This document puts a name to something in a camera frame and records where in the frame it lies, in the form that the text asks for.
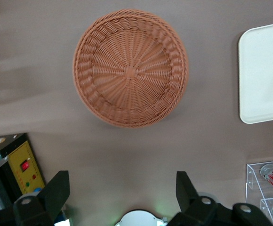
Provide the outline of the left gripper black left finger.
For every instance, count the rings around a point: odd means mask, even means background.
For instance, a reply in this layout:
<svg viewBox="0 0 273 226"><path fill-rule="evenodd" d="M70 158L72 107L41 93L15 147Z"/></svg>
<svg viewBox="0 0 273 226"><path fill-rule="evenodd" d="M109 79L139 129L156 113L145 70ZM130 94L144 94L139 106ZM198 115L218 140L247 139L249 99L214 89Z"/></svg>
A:
<svg viewBox="0 0 273 226"><path fill-rule="evenodd" d="M61 170L37 195L27 194L14 203L16 225L53 226L69 195L69 172Z"/></svg>

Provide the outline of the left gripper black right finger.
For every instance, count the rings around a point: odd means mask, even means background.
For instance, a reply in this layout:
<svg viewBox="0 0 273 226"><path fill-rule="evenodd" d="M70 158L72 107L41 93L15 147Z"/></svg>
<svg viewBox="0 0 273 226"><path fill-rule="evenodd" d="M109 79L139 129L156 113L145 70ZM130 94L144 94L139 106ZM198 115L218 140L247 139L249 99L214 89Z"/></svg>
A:
<svg viewBox="0 0 273 226"><path fill-rule="evenodd" d="M231 211L206 195L200 196L187 173L176 174L180 226L230 226Z"/></svg>

